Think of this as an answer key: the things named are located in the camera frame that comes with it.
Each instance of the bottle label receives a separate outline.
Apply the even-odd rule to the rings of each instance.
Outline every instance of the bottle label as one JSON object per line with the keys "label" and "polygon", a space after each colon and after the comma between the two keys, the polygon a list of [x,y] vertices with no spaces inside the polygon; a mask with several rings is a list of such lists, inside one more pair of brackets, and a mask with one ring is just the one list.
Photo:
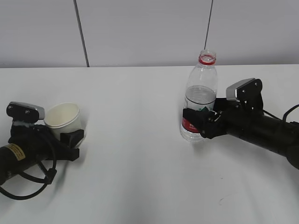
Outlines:
{"label": "bottle label", "polygon": [[[216,98],[216,94],[214,94],[213,101],[211,103],[199,104],[199,103],[195,103],[195,102],[189,100],[187,97],[185,97],[184,108],[190,108],[190,109],[193,109],[193,110],[196,110],[196,111],[202,111],[202,110],[212,111],[213,107],[214,107],[214,103],[215,103],[215,98]],[[184,127],[184,129],[186,129],[189,132],[199,133],[198,129],[196,129],[196,127],[194,127],[185,118],[182,119],[182,126]]]}

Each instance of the yellow label sticker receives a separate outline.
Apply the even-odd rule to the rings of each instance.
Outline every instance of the yellow label sticker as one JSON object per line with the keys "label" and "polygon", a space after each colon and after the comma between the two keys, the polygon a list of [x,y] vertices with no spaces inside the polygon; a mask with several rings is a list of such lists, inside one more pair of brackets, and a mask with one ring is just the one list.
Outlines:
{"label": "yellow label sticker", "polygon": [[17,160],[20,161],[20,160],[23,160],[26,158],[23,150],[16,144],[9,144],[7,146],[4,146],[6,148],[9,148],[10,151],[12,151],[14,153],[14,155],[16,156]]}

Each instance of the water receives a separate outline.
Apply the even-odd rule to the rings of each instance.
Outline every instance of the water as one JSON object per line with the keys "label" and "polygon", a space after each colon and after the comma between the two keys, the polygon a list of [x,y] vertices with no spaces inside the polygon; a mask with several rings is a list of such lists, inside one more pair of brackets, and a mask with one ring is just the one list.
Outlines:
{"label": "water", "polygon": [[[211,111],[213,110],[215,99],[216,91],[202,85],[193,85],[186,91],[184,108],[200,111],[206,107]],[[183,138],[188,141],[195,142],[203,139],[198,130],[184,118],[180,132]]]}

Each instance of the red label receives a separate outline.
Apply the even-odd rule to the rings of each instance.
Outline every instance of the red label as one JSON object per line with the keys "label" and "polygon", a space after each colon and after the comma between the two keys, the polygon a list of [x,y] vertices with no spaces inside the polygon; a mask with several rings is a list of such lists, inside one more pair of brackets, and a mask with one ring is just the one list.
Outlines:
{"label": "red label", "polygon": [[185,118],[183,118],[182,120],[182,126],[184,127],[184,129],[186,129],[189,132],[199,133],[199,131]]}

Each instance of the bottle neck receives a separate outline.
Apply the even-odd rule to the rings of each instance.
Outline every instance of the bottle neck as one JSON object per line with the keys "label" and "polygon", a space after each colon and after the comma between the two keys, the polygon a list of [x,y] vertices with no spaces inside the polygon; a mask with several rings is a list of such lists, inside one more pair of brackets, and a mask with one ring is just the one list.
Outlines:
{"label": "bottle neck", "polygon": [[215,68],[215,64],[211,64],[211,65],[206,65],[206,64],[202,64],[202,63],[198,63],[199,67],[204,68],[204,69],[212,69]]}

